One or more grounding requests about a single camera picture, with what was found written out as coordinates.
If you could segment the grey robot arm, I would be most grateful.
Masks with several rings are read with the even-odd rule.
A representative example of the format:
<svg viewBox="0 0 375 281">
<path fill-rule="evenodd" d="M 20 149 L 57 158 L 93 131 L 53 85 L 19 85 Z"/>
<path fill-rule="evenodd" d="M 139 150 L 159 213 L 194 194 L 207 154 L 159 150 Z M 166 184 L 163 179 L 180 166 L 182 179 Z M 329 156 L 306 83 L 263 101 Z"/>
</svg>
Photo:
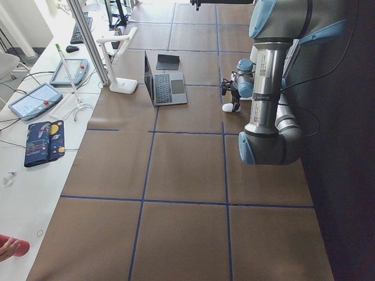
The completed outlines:
<svg viewBox="0 0 375 281">
<path fill-rule="evenodd" d="M 242 161 L 288 165 L 303 148 L 304 133 L 281 92 L 287 50 L 340 36 L 345 26 L 342 1 L 257 1 L 249 36 L 257 50 L 249 123 L 238 136 Z"/>
</svg>

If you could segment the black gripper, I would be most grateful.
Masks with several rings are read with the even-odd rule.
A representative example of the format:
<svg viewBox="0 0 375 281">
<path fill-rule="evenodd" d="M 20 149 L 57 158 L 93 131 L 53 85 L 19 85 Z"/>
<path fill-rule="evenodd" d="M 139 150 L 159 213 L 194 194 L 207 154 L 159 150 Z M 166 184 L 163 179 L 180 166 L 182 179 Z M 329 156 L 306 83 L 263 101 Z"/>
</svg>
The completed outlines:
<svg viewBox="0 0 375 281">
<path fill-rule="evenodd" d="M 190 3 L 196 7 L 196 11 L 199 10 L 200 6 L 201 6 L 201 0 L 190 0 Z"/>
<path fill-rule="evenodd" d="M 238 102 L 240 102 L 240 94 L 237 88 L 237 83 L 233 80 L 224 78 L 221 82 L 221 95 L 226 95 L 226 92 L 230 91 L 232 96 L 232 112 L 238 111 Z"/>
</svg>

